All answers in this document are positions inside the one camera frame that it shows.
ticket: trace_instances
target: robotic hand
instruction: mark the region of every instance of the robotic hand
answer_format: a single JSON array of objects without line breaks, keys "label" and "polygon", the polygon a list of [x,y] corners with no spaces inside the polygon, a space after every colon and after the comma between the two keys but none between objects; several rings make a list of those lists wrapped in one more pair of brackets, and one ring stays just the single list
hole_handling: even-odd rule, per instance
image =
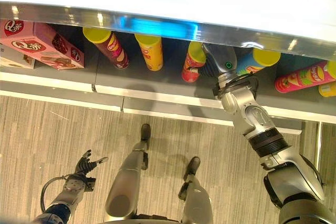
[{"label": "robotic hand", "polygon": [[[96,168],[98,164],[102,164],[108,160],[107,157],[103,157],[95,162],[89,162],[89,156],[91,156],[91,150],[83,154],[73,174],[53,178],[44,185],[40,199],[42,214],[36,217],[32,223],[66,224],[69,221],[71,215],[75,213],[78,204],[83,199],[84,192],[93,191],[95,186],[96,179],[88,178],[86,175]],[[59,179],[66,180],[63,185],[63,191],[45,209],[44,193],[48,185]]]},{"label": "robotic hand", "polygon": [[199,70],[218,77],[214,94],[233,124],[259,155],[260,164],[269,171],[264,184],[271,201],[279,208],[279,224],[336,223],[325,207],[322,181],[315,167],[278,132],[251,92],[258,81],[252,74],[236,74],[237,59],[232,47],[203,44],[206,65]]}]

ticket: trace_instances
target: yellow lid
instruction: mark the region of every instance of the yellow lid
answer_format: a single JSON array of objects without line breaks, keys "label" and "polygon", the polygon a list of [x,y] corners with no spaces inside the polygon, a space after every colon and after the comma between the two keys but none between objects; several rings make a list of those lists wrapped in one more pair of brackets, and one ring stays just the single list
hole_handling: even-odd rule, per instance
[{"label": "yellow lid", "polygon": [[332,60],[328,61],[327,71],[331,75],[331,77],[336,80],[336,61]]},{"label": "yellow lid", "polygon": [[199,63],[205,63],[205,53],[202,49],[202,43],[191,41],[188,47],[189,56]]},{"label": "yellow lid", "polygon": [[111,31],[105,29],[83,27],[83,34],[88,39],[88,41],[99,44],[103,43],[110,37]]},{"label": "yellow lid", "polygon": [[280,59],[281,53],[274,51],[264,51],[257,48],[253,49],[254,60],[265,67],[269,67],[277,63]]},{"label": "yellow lid", "polygon": [[145,44],[147,46],[152,46],[161,40],[161,37],[142,35],[142,34],[134,34],[134,35],[139,43]]}]

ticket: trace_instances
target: store shelf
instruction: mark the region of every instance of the store shelf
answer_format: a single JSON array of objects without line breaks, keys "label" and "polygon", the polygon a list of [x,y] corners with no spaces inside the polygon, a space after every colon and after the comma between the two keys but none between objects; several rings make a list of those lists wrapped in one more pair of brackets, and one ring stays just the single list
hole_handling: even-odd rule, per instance
[{"label": "store shelf", "polygon": [[[132,35],[118,36],[130,56],[130,66],[124,70],[111,69],[105,58],[98,63],[97,92],[122,95],[125,97],[172,102],[186,105],[221,109],[215,100],[212,87],[216,80],[200,77],[195,83],[181,79],[181,68],[185,59],[188,42],[163,39],[164,67],[158,72],[147,69],[139,46]],[[281,94],[274,88],[277,66],[258,72],[259,89],[257,102],[272,116],[336,122],[336,97],[324,98],[317,87]]]},{"label": "store shelf", "polygon": [[[188,41],[163,38],[164,66],[160,71],[153,72],[146,67],[134,35],[117,33],[121,45],[130,58],[129,67],[120,70],[115,68],[93,44],[83,40],[80,28],[54,27],[71,43],[85,52],[86,68],[57,71],[40,62],[36,63],[34,70],[2,67],[0,68],[0,80],[3,83],[13,83],[13,87],[14,83],[17,84],[13,90],[7,90],[7,92],[26,92],[25,94],[34,95],[33,90],[35,90],[36,95],[40,97],[53,97],[56,91],[50,89],[55,88],[62,89],[62,92],[56,97],[57,99],[78,100],[81,99],[83,92],[97,92],[105,94],[106,99],[109,97],[108,95],[113,95],[120,98],[139,98],[194,106],[198,109],[212,108],[221,111],[223,109],[221,102],[216,100],[212,94],[212,88],[217,82],[215,78],[200,77],[194,83],[186,83],[182,80],[181,69],[185,60]],[[308,58],[302,62],[302,59],[293,57],[293,59],[286,60],[283,57],[277,66],[265,68],[258,72],[256,76],[260,84],[257,92],[257,102],[274,117],[335,123],[336,97],[324,98],[320,96],[317,87],[287,94],[281,94],[275,90],[274,79],[277,74],[291,71],[290,66],[298,68],[298,66],[303,67],[302,63],[309,65],[311,61],[316,61],[316,59]],[[29,85],[44,86],[46,92],[43,93],[42,89],[32,89],[30,92],[24,92]],[[78,95],[78,98],[71,96],[67,98],[65,90],[75,92],[74,95]],[[95,100],[94,95],[92,97],[92,101],[83,102],[110,105],[106,104],[104,99],[100,102],[100,99]],[[218,118],[218,120],[230,121],[230,119],[224,118]]]},{"label": "store shelf", "polygon": [[[222,109],[159,102],[139,98],[125,97],[123,112],[233,126],[231,116],[224,113]],[[273,121],[281,133],[299,135],[302,132],[302,123],[299,120],[273,118]]]},{"label": "store shelf", "polygon": [[0,80],[40,86],[92,92],[96,79],[99,51],[83,40],[77,27],[55,26],[71,43],[85,52],[84,69],[57,70],[40,61],[34,69],[0,67]]},{"label": "store shelf", "polygon": [[115,69],[106,58],[101,57],[96,78],[97,92],[212,108],[222,107],[213,98],[212,87],[216,83],[215,79],[200,78],[195,83],[182,80],[181,70],[188,41],[163,39],[164,65],[160,71],[154,72],[146,67],[134,35],[118,34],[118,38],[129,55],[130,65],[127,69]]},{"label": "store shelf", "polygon": [[43,87],[9,81],[0,81],[0,87],[0,95],[102,110],[121,111],[123,104],[123,97],[116,95]]}]

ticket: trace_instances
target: yellow pringles can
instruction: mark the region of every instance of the yellow pringles can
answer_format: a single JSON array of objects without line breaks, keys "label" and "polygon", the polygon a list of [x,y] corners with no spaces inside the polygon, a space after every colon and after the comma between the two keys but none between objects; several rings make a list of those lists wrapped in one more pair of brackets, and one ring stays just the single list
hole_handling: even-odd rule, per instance
[{"label": "yellow pringles can", "polygon": [[161,37],[135,34],[149,70],[159,71],[163,66]]}]

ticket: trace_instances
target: red pringles can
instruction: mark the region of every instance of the red pringles can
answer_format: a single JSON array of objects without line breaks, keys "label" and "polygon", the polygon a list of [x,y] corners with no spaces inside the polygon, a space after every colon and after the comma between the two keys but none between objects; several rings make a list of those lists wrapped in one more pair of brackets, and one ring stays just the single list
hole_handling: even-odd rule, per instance
[{"label": "red pringles can", "polygon": [[205,59],[202,43],[191,41],[182,69],[182,79],[186,82],[196,81],[200,75],[197,72],[197,68],[204,66]]},{"label": "red pringles can", "polygon": [[108,30],[83,27],[83,34],[114,64],[116,68],[128,67],[126,52],[121,47],[116,35]]}]

